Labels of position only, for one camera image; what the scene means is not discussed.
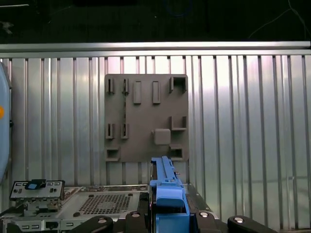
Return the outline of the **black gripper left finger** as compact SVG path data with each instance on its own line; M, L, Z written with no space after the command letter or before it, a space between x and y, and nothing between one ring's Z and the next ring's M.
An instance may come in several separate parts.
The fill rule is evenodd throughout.
M95 216L70 230L71 233L148 233L149 194L139 195L138 209L124 213L117 221L108 216Z

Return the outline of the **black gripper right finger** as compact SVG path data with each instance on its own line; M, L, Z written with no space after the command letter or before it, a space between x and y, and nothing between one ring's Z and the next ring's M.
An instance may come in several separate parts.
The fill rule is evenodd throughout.
M270 233L271 228L246 216L231 216L221 221L198 195L187 194L191 233Z

